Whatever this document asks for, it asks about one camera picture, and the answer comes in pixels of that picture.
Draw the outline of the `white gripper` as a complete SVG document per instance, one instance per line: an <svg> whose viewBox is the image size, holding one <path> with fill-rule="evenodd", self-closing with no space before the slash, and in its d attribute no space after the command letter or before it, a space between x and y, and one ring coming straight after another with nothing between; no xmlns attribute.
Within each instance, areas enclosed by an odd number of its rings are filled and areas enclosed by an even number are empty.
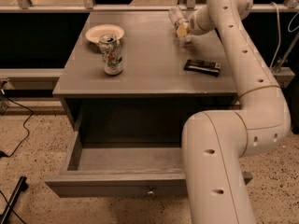
<svg viewBox="0 0 299 224"><path fill-rule="evenodd" d="M209 17L207 6L203 6L189 16L189 23L183 22L177 28L177 37L186 37L190 32L192 35L204 35L214 29L215 25Z"/></svg>

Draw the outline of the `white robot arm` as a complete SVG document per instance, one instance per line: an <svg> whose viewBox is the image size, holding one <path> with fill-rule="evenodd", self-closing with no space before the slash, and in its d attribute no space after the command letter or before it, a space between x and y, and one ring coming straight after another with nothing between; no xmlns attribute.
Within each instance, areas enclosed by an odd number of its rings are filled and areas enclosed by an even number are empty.
<svg viewBox="0 0 299 224"><path fill-rule="evenodd" d="M182 159L192 224L257 224L239 160L269 152L289 133L291 115L277 80L243 26L253 0L206 0L190 31L217 30L240 107L188 118Z"/></svg>

